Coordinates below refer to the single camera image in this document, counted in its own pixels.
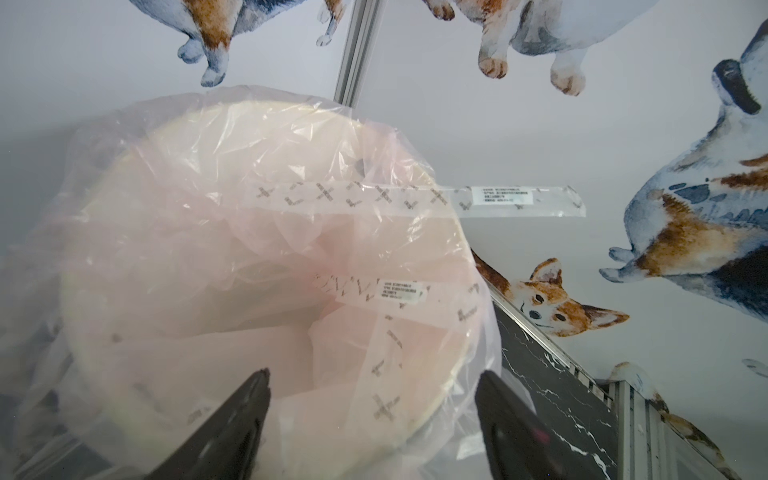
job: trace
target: cat leg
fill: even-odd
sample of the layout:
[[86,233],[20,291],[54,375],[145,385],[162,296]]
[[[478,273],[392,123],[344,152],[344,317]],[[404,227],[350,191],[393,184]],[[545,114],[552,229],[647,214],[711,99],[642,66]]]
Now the cat leg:
[[626,248],[611,247],[608,250],[608,256],[617,262],[629,263],[634,260],[634,253]]
[[331,19],[331,11],[325,4],[320,6],[320,11],[317,12],[317,21],[320,23],[326,23]]
[[451,6],[451,2],[448,0],[423,0],[424,3],[427,4],[429,9],[432,11],[432,14],[435,16],[435,18],[439,18],[440,20],[453,20],[453,18],[456,16],[456,13],[453,12],[453,7]]
[[237,19],[243,7],[243,0],[183,0],[200,32],[203,53],[208,59],[208,68],[200,84],[215,87],[227,73],[230,60],[230,43]]
[[344,2],[342,0],[326,0],[326,7],[331,14],[331,21],[328,23],[326,34],[317,39],[318,47],[324,47],[331,42],[333,34],[336,33],[336,27],[339,26],[339,22],[344,16]]
[[587,78],[581,71],[581,61],[586,54],[587,49],[580,48],[559,51],[554,55],[549,79],[559,91],[575,97],[584,90]]
[[621,268],[601,268],[600,275],[613,283],[637,282],[647,277],[647,274],[637,268],[634,262],[627,263],[627,265]]
[[503,78],[507,74],[507,50],[519,23],[519,18],[511,11],[519,3],[520,0],[502,2],[495,12],[483,19],[478,66],[486,77]]
[[230,63],[228,46],[219,45],[216,48],[205,48],[205,56],[208,59],[208,68],[205,69],[200,84],[204,87],[215,87],[224,80],[227,74],[227,66]]
[[197,63],[203,57],[203,42],[190,37],[187,43],[179,47],[179,58],[184,63]]

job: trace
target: dog ear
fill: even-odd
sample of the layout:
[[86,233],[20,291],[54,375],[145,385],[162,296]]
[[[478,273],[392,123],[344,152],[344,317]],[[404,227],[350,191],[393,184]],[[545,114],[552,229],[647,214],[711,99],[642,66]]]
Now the dog ear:
[[603,329],[607,326],[616,325],[618,323],[626,322],[629,320],[629,315],[616,310],[607,310],[597,306],[582,305],[584,313],[590,320],[589,329]]
[[531,274],[533,282],[553,283],[557,286],[563,286],[562,268],[560,261],[556,258],[545,260],[538,264]]

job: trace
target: wall mural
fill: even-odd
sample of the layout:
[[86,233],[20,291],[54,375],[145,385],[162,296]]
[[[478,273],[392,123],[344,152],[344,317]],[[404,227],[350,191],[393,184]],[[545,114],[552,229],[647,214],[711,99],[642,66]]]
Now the wall mural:
[[755,372],[756,375],[764,376],[768,379],[768,366],[765,363],[753,359],[744,359],[741,362],[752,372]]
[[637,192],[624,212],[632,247],[609,251],[626,265],[600,273],[616,283],[660,276],[768,321],[768,20],[712,82],[717,124]]
[[[130,0],[143,13],[174,30],[189,35],[177,56],[197,63],[203,56],[208,68],[200,84],[215,87],[227,74],[232,37],[254,31],[277,14],[305,0]],[[322,47],[331,42],[344,15],[343,0],[325,0],[318,20],[328,22],[326,33],[317,39]]]
[[584,305],[570,298],[563,289],[562,268],[556,258],[540,263],[529,280],[514,283],[493,270],[477,254],[475,263],[486,280],[548,335],[573,336],[629,319],[626,313]]
[[720,447],[707,434],[683,417],[670,413],[666,402],[661,398],[661,394],[656,390],[645,370],[630,362],[619,363],[611,371],[611,376],[608,377],[607,382],[622,381],[631,385],[644,399],[649,399],[659,410],[664,423],[686,439],[720,473],[729,480],[740,480],[740,476],[728,466],[723,453],[720,451]]
[[[423,0],[441,20],[455,17],[449,0]],[[523,55],[554,53],[551,83],[568,95],[586,85],[581,62],[587,49],[621,30],[658,0],[455,0],[482,26],[478,66],[490,78],[507,74],[507,49]]]

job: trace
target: dog face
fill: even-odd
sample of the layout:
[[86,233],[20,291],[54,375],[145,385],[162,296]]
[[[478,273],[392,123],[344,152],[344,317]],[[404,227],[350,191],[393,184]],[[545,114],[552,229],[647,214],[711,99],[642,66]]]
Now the dog face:
[[529,281],[510,284],[505,296],[548,335],[572,336],[626,321],[626,313],[582,305],[562,286],[560,262],[551,258],[536,267]]

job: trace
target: white wall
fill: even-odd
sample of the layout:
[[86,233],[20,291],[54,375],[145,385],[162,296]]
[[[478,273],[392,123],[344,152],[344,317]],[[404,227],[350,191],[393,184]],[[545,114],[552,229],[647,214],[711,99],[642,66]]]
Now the white wall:
[[[351,6],[326,47],[321,0],[235,37],[224,85],[333,98]],[[176,56],[187,36],[128,0],[0,4],[0,256],[58,191],[67,141],[85,119],[135,101],[202,91],[205,60]]]
[[629,247],[622,218],[637,190],[714,126],[712,69],[739,58],[768,2],[660,0],[590,48],[576,98],[550,85],[552,55],[510,49],[506,78],[484,77],[481,28],[458,11],[442,22],[419,0],[387,0],[382,15],[361,114],[401,128],[441,184],[574,187],[587,219],[467,220],[470,243],[510,280],[557,257],[571,298],[629,313],[555,340],[598,378],[642,366],[745,480],[765,478],[768,380],[741,359],[768,362],[768,324],[666,280],[613,284],[598,269],[615,267],[609,247]]

